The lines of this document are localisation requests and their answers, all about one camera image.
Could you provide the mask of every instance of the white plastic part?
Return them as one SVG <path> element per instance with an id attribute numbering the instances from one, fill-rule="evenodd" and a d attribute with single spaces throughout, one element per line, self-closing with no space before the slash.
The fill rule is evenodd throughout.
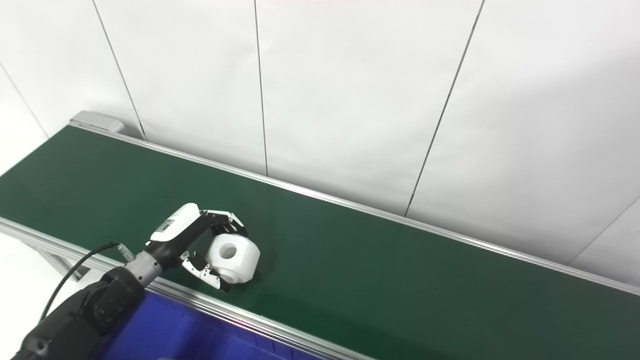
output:
<path id="1" fill-rule="evenodd" d="M 198 205 L 189 202 L 182 205 L 176 212 L 168 217 L 151 234 L 152 241 L 169 241 L 178 236 L 187 226 L 191 225 L 200 216 Z"/>
<path id="2" fill-rule="evenodd" d="M 248 238 L 238 234 L 221 234 L 213 239 L 206 260 L 230 284 L 253 279 L 260 250 Z"/>

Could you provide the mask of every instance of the hole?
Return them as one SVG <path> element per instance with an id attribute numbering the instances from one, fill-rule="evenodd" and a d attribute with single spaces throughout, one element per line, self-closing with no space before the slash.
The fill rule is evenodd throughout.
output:
<path id="1" fill-rule="evenodd" d="M 224 244 L 220 247 L 220 257 L 223 259 L 230 259 L 236 254 L 236 246 L 234 244 Z"/>

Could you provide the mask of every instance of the green conveyor belt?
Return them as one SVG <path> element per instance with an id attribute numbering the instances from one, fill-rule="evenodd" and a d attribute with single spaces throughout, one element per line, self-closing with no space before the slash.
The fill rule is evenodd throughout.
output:
<path id="1" fill-rule="evenodd" d="M 368 356 L 640 359 L 638 296 L 84 129 L 0 177 L 0 216 L 86 249 L 137 252 L 186 202 L 233 211 L 262 257 L 227 294 L 167 279 Z"/>

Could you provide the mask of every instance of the blue container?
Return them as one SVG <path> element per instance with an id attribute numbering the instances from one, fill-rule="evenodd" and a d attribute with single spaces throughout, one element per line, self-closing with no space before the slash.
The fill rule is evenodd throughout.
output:
<path id="1" fill-rule="evenodd" d="M 317 360 L 188 306 L 147 292 L 96 352 L 96 360 Z"/>

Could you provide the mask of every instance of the robotic hand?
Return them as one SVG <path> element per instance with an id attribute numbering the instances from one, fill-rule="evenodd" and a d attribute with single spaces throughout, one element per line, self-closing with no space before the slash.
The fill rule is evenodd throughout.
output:
<path id="1" fill-rule="evenodd" d="M 111 269 L 45 317 L 27 334 L 12 360 L 89 358 L 142 301 L 144 288 L 158 275 L 180 264 L 207 284 L 228 291 L 229 283 L 203 258 L 187 251 L 209 229 L 214 237 L 220 234 L 248 236 L 233 213 L 199 210 L 193 203 L 183 205 L 158 227 L 135 258 Z"/>

